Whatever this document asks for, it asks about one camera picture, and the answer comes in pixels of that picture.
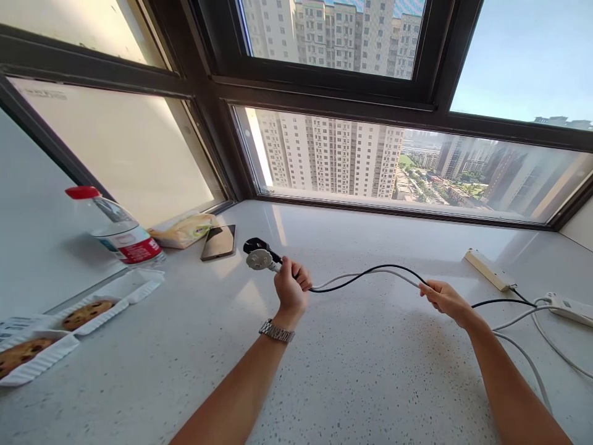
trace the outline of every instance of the person's left hand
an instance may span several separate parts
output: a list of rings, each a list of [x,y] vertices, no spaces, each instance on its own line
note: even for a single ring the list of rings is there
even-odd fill
[[[274,277],[274,285],[280,299],[280,308],[272,323],[292,331],[307,309],[308,290],[313,285],[311,274],[299,263],[283,256],[280,272]]]

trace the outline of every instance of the blue sky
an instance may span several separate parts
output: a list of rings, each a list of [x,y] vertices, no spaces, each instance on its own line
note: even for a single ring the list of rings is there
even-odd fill
[[[593,121],[593,2],[485,0],[452,111]]]
[[[325,0],[325,4],[344,3],[356,6],[358,12],[364,9],[364,0]],[[400,19],[402,14],[412,14],[422,16],[424,10],[424,0],[395,0],[393,16]]]

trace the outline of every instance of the speckled countertop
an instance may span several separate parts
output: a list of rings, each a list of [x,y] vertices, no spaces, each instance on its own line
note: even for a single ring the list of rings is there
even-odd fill
[[[244,264],[258,236],[320,283],[381,263],[449,281],[469,301],[500,297],[463,259],[479,249],[529,299],[554,291],[593,304],[593,253],[559,234],[248,201],[219,220],[237,224],[238,252],[200,261],[202,243],[173,252],[166,282],[82,339],[34,382],[0,391],[3,445],[164,444],[232,369],[277,308],[272,273]],[[479,309],[490,324],[524,311]],[[549,314],[563,351],[593,370],[593,334]],[[505,330],[530,354],[555,416],[576,444],[593,436],[593,382],[547,345],[527,318]],[[529,384],[525,359],[505,345]],[[497,443],[467,336],[397,277],[375,274],[311,294],[249,443]]]

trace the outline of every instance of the hand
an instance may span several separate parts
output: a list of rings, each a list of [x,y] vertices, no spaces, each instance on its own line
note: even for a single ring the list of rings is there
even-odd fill
[[[313,285],[311,274],[299,263],[294,263],[289,257],[283,256],[280,272],[274,277],[274,285],[280,299],[280,308],[272,320],[272,324],[294,331],[298,320],[307,309],[309,302],[309,292],[307,291]]]
[[[453,318],[460,328],[465,329],[472,319],[480,319],[471,305],[445,281],[428,280],[427,286],[419,283],[420,296],[426,298],[436,310]]]

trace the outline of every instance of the chocolate chip cookie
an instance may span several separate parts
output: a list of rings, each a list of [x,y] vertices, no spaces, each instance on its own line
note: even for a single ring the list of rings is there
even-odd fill
[[[109,300],[99,300],[86,306],[82,306],[82,308],[76,309],[69,316],[64,318],[62,327],[66,331],[75,331],[96,316],[101,315],[103,312],[107,312],[114,305],[115,303],[110,302]]]
[[[47,338],[29,340],[0,352],[0,379],[6,377],[23,363],[33,360],[37,354],[54,342],[55,340]]]

